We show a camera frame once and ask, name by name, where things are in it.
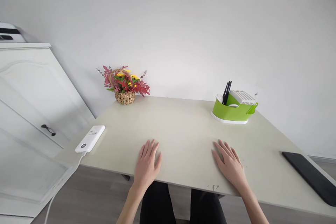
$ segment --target floor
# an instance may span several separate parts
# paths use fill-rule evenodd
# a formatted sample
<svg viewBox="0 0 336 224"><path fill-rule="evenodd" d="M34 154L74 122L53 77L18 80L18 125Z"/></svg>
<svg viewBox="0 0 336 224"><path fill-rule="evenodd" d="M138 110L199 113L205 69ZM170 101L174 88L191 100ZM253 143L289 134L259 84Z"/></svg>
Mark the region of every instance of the floor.
<svg viewBox="0 0 336 224"><path fill-rule="evenodd" d="M336 179L336 164L321 163L326 172ZM80 166L59 191L52 203L48 224L86 224L117 222L123 208L132 178L126 181L121 175ZM169 186L175 218L189 219L190 189ZM240 197L225 196L220 199L227 223L250 223ZM306 212L261 204L270 223L335 224L336 219ZM134 223L139 223L140 208ZM43 224L47 207L35 218L33 224Z"/></svg>

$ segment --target wall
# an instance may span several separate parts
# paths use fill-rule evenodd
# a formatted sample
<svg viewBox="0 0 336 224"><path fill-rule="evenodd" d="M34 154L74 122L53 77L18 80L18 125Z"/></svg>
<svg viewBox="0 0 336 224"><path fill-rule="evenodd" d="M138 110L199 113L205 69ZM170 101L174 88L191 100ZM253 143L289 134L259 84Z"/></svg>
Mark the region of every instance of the wall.
<svg viewBox="0 0 336 224"><path fill-rule="evenodd" d="M103 64L147 70L153 96L215 100L232 80L307 154L336 158L336 0L0 0L0 20L52 44L95 116L114 100Z"/></svg>

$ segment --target hand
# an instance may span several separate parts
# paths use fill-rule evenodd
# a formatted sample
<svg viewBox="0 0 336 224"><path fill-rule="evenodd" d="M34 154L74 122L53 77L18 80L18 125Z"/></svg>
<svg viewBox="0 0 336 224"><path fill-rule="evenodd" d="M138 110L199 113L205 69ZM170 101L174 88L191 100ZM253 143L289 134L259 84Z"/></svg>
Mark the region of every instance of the hand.
<svg viewBox="0 0 336 224"><path fill-rule="evenodd" d="M230 148L228 143L223 143L221 140L218 143L214 142L219 152L223 155L224 161L221 160L217 151L211 150L223 175L233 184L233 186L241 193L242 190L249 187L244 166L241 164L238 154L233 148Z"/></svg>
<svg viewBox="0 0 336 224"><path fill-rule="evenodd" d="M149 143L149 140L142 146L138 157L138 162L134 172L134 186L139 190L146 192L147 188L153 183L159 174L162 154L160 153L157 164L154 165L155 154L159 147L159 143L154 146L155 139Z"/></svg>

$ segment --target black pants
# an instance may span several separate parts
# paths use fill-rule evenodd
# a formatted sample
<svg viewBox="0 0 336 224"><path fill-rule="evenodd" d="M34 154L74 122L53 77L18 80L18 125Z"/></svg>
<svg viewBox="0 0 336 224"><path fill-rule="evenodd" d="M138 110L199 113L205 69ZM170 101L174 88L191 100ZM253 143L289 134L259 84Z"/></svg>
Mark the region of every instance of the black pants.
<svg viewBox="0 0 336 224"><path fill-rule="evenodd" d="M168 184L154 181L141 205L140 224L176 224ZM218 195L192 189L190 224L226 224Z"/></svg>

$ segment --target black phone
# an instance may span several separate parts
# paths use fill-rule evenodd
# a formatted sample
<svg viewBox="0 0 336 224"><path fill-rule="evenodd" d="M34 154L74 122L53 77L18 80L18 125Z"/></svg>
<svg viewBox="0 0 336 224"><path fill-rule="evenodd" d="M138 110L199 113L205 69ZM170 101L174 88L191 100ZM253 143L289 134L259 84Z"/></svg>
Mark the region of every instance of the black phone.
<svg viewBox="0 0 336 224"><path fill-rule="evenodd" d="M295 170L328 205L336 207L336 186L299 153L282 152Z"/></svg>

